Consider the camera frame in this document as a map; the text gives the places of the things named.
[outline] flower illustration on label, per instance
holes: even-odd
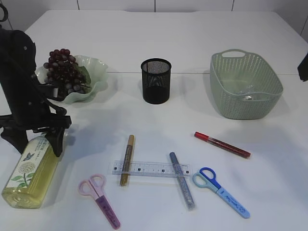
[[[16,176],[12,178],[11,180],[16,181],[20,183],[17,188],[23,188],[28,187],[28,182],[30,181],[34,175],[34,172],[32,172],[35,169],[35,164],[32,162],[23,163],[20,165],[18,171],[23,174],[23,176]]]
[[[24,164],[20,165],[18,171],[21,174],[25,174],[25,173],[32,172],[34,169],[35,169],[35,164],[32,163],[32,162],[29,162],[29,163],[24,163]]]

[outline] white wall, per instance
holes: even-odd
[[[78,0],[81,10],[154,12],[154,0]]]
[[[231,11],[233,0],[156,0],[156,12]]]
[[[77,0],[2,0],[13,29],[27,30],[47,10],[78,10]]]
[[[135,12],[275,11],[298,34],[308,18],[308,0],[1,0],[13,29],[26,30],[47,10],[125,10]],[[2,23],[10,28],[8,22]],[[308,42],[307,26],[302,36]]]
[[[234,11],[275,11],[297,33],[308,17],[308,0],[235,0]]]

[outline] pink scissors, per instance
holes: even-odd
[[[101,174],[94,174],[88,180],[83,180],[78,186],[78,192],[83,196],[91,196],[102,210],[112,228],[117,230],[120,228],[120,221],[116,217],[114,211],[109,205],[106,197],[104,196],[103,187],[105,184],[105,177]]]

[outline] butterfly illustration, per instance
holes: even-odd
[[[34,156],[34,154],[31,155],[31,153],[28,153],[28,154],[27,154],[27,157],[26,157],[23,161],[29,160],[29,159],[31,159],[31,157],[33,157],[33,156]]]

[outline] black mesh pencil holder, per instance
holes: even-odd
[[[151,104],[166,102],[170,96],[171,63],[164,59],[148,59],[141,64],[142,93]]]

